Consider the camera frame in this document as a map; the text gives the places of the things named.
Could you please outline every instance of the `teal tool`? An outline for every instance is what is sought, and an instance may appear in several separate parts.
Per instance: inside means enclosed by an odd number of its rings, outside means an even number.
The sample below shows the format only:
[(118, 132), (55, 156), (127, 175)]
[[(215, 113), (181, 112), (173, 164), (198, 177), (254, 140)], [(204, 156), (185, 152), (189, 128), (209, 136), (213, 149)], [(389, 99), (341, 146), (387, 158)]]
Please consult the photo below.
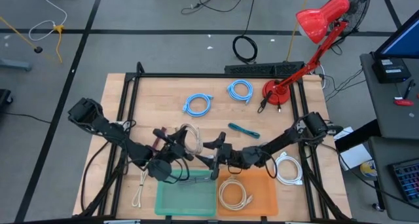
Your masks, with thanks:
[(253, 138), (256, 138), (256, 139), (259, 139), (261, 137), (261, 135), (259, 133), (246, 130), (246, 129), (242, 128), (242, 127), (237, 126), (236, 124), (234, 124), (232, 122), (230, 122), (228, 124), (228, 127), (231, 128), (231, 129), (233, 129), (233, 130), (236, 130), (236, 131), (239, 131), (239, 132), (243, 132), (244, 134), (249, 135), (249, 136), (251, 136)]

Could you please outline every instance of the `wooden tabletop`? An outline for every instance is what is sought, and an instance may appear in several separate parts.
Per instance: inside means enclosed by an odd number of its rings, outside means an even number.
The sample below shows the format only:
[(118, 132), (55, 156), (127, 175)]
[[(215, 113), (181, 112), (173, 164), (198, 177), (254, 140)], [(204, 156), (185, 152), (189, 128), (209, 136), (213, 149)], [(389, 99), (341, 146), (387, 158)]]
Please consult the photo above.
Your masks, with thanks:
[[(199, 127), (203, 141), (213, 141), (221, 131), (226, 132), (226, 143), (232, 143), (233, 149), (240, 150), (250, 145), (259, 145), (263, 142), (271, 141), (289, 128), (294, 121), (291, 101), (282, 106), (279, 113), (275, 105), (267, 105), (265, 110), (258, 114), (257, 110), (262, 100), (261, 89), (267, 79), (246, 79), (253, 85), (253, 97), (249, 104), (237, 102), (230, 98), (226, 89), (235, 79), (194, 79), (194, 78), (141, 78), (137, 93), (137, 102), (134, 112), (134, 120), (137, 125), (131, 130), (131, 139), (142, 144), (152, 145), (156, 137), (152, 131), (154, 128), (162, 126), (168, 129), (168, 133), (175, 132), (183, 123), (191, 123)], [(122, 86), (124, 84), (124, 74), (109, 74), (101, 105), (103, 114), (110, 121), (116, 120)], [(299, 105), (300, 116), (302, 115), (301, 101), (296, 87), (297, 103)], [(304, 89), (309, 111), (317, 111), (323, 119), (329, 119), (326, 104), (321, 89), (320, 78), (315, 75), (304, 76)], [(246, 94), (245, 86), (238, 85), (236, 91), (239, 94)], [(193, 118), (182, 112), (183, 104), (187, 97), (195, 93), (206, 93), (214, 96), (212, 107), (207, 115), (200, 118)], [(126, 104), (124, 115), (128, 114)], [(196, 111), (203, 110), (206, 106), (204, 100), (197, 99), (191, 103), (191, 108)], [(256, 140), (243, 133), (233, 131), (228, 128), (228, 123), (234, 122), (237, 125), (260, 133), (261, 137)], [(105, 143), (103, 138), (93, 136), (86, 161)], [(333, 137), (327, 136), (325, 144), (335, 146)], [(86, 179), (85, 206), (96, 196), (101, 186), (106, 171), (107, 160), (109, 157), (110, 146), (103, 150), (93, 161)], [(298, 145), (290, 145), (283, 149), (288, 155), (299, 159)], [(211, 155), (213, 151), (204, 149), (202, 155)], [(338, 162), (337, 154), (322, 146), (317, 148), (319, 166), (323, 186), (335, 204), (347, 216), (351, 216), (348, 197)], [(189, 162), (191, 169), (208, 169), (198, 159)], [(280, 174), (285, 178), (294, 178), (296, 169), (293, 164), (283, 162), (279, 168)], [(164, 219), (164, 216), (156, 215), (154, 212), (157, 180), (148, 177), (145, 180), (141, 208), (132, 207), (132, 197), (135, 195), (139, 186), (141, 170), (131, 164), (129, 172), (123, 178), (120, 192), (117, 218), (121, 219)], [(275, 181), (276, 196), (278, 201), (278, 215), (268, 217), (269, 221), (309, 221), (306, 194), (303, 185), (282, 185)], [(313, 197), (317, 216), (321, 213), (318, 204), (318, 195), (313, 188)], [(110, 212), (110, 204), (113, 197), (113, 188), (108, 193), (106, 214)], [(80, 190), (74, 207), (74, 214), (81, 213)], [(173, 219), (219, 219), (219, 220), (260, 220), (260, 217), (173, 217)]]

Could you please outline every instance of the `monitor screen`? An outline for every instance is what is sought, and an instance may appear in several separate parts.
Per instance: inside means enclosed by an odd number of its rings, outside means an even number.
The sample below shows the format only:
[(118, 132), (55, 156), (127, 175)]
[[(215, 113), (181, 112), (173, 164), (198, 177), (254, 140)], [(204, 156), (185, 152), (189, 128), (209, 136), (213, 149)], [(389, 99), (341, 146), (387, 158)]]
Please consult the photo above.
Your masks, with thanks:
[(382, 49), (382, 55), (419, 58), (419, 19)]

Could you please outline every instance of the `white paper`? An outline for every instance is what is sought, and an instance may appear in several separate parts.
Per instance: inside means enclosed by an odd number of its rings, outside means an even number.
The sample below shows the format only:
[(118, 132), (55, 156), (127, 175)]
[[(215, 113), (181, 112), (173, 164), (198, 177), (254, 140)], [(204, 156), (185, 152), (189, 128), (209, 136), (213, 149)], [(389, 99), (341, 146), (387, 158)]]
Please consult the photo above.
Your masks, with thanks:
[[(354, 130), (352, 129), (352, 127), (347, 127), (343, 131), (335, 135), (333, 138), (337, 140), (352, 133), (353, 131)], [(363, 162), (367, 162), (373, 159), (371, 155), (368, 153), (368, 151), (365, 149), (363, 144), (356, 145), (355, 147), (352, 147), (349, 150), (342, 152), (340, 155), (342, 159), (346, 162), (346, 164), (349, 166), (349, 169), (359, 166)], [(343, 170), (347, 171), (348, 167), (345, 166), (345, 164), (342, 162), (342, 159), (339, 158), (340, 165), (342, 166)]]

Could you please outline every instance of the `white cable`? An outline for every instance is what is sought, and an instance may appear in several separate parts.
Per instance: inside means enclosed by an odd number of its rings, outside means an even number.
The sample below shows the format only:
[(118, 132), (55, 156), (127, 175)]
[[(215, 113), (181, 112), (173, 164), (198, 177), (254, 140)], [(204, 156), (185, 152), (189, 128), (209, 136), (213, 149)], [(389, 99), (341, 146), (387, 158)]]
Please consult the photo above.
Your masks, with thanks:
[(189, 123), (182, 124), (181, 128), (184, 127), (184, 126), (186, 126), (186, 130), (189, 131), (196, 139), (195, 149), (191, 149), (191, 147), (189, 147), (185, 142), (186, 151), (188, 151), (188, 153), (190, 153), (192, 155), (199, 155), (202, 152), (202, 148), (204, 147), (202, 145), (202, 140), (201, 140), (201, 135), (200, 135), (200, 132), (199, 132), (199, 128), (196, 128)]
[[(242, 189), (242, 200), (238, 204), (227, 204), (223, 199), (223, 193), (224, 189), (228, 185), (238, 185)], [(234, 179), (234, 176), (230, 176), (227, 180), (222, 182), (220, 185), (220, 188), (218, 190), (218, 199), (220, 200), (221, 205), (223, 205), (224, 208), (238, 211), (243, 209), (246, 205), (248, 205), (253, 200), (253, 195), (247, 196), (246, 190), (244, 189), (244, 186), (236, 179)]]
[(294, 162), (295, 166), (297, 167), (297, 176), (294, 179), (285, 179), (281, 177), (279, 169), (277, 169), (276, 173), (276, 179), (283, 183), (284, 185), (302, 185), (301, 177), (302, 177), (302, 168), (299, 162), (294, 159), (293, 157), (287, 156), (286, 152), (282, 152), (280, 156), (275, 160), (276, 167), (279, 167), (281, 162), (284, 160), (289, 160), (291, 162)]
[(141, 194), (143, 192), (145, 178), (147, 178), (148, 175), (149, 175), (148, 170), (141, 172), (141, 178), (139, 180), (139, 187), (134, 197), (132, 197), (132, 201), (131, 201), (131, 205), (133, 207), (138, 207), (138, 208), (141, 207)]
[[(59, 9), (60, 11), (62, 11), (63, 13), (64, 13), (64, 20), (63, 20), (63, 22), (60, 24), (60, 25), (63, 25), (64, 23), (65, 23), (65, 21), (67, 20), (67, 13), (66, 13), (66, 11), (64, 11), (63, 9), (61, 9), (60, 7), (58, 7), (58, 6), (56, 6), (56, 5), (54, 5), (51, 1), (49, 1), (49, 0), (45, 0), (46, 2), (48, 2), (48, 3), (50, 3), (53, 7), (56, 7), (57, 9)], [(29, 35), (29, 38), (32, 40), (32, 41), (40, 41), (40, 40), (42, 40), (42, 39), (44, 39), (45, 37), (48, 37), (53, 31), (54, 31), (54, 29), (52, 29), (49, 33), (47, 33), (45, 36), (43, 36), (43, 37), (41, 37), (41, 38), (38, 38), (38, 39), (34, 39), (34, 38), (32, 38), (32, 36), (31, 36), (31, 33), (32, 33), (32, 31), (35, 29), (35, 28), (37, 28), (38, 26), (40, 26), (40, 25), (42, 25), (42, 24), (45, 24), (45, 23), (47, 23), (47, 22), (50, 22), (50, 23), (52, 23), (52, 27), (55, 27), (56, 25), (55, 25), (55, 22), (54, 21), (52, 21), (52, 20), (45, 20), (45, 21), (42, 21), (42, 22), (40, 22), (39, 24), (37, 24), (37, 25), (35, 25), (35, 26), (33, 26), (30, 30), (29, 30), (29, 33), (28, 33), (28, 35)]]
[[(320, 64), (321, 70), (323, 71), (323, 76), (326, 77), (325, 68)], [(323, 79), (323, 86), (321, 86), (322, 89), (326, 87), (326, 79)]]

